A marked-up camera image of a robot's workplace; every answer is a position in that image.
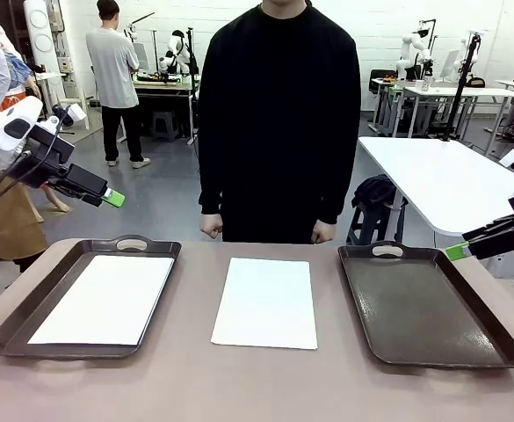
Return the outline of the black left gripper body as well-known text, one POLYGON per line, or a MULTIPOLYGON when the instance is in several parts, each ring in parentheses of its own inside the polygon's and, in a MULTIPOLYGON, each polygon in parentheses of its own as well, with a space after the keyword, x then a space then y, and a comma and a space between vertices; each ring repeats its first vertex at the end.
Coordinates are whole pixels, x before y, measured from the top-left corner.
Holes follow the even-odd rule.
POLYGON ((73 187, 68 179, 69 168, 66 166, 74 151, 74 146, 59 135, 50 133, 36 125, 26 137, 23 149, 29 155, 18 164, 18 182, 41 187, 73 187))

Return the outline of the person's right hand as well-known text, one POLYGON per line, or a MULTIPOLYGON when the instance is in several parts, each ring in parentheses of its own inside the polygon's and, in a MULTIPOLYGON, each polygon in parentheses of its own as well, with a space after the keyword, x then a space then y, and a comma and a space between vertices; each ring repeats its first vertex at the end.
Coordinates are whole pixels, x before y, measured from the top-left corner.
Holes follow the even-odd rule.
POLYGON ((222 232, 223 221, 220 214, 205 215, 201 216, 200 231, 212 239, 216 239, 222 232))

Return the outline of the person's left hand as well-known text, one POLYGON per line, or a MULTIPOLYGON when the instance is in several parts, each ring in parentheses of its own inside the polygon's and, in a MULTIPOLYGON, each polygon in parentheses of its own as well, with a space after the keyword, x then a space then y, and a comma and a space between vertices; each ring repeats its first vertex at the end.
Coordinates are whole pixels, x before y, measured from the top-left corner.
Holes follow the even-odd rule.
POLYGON ((336 224, 328 224, 318 220, 313 228, 312 244, 324 244, 332 241, 336 236, 336 224))

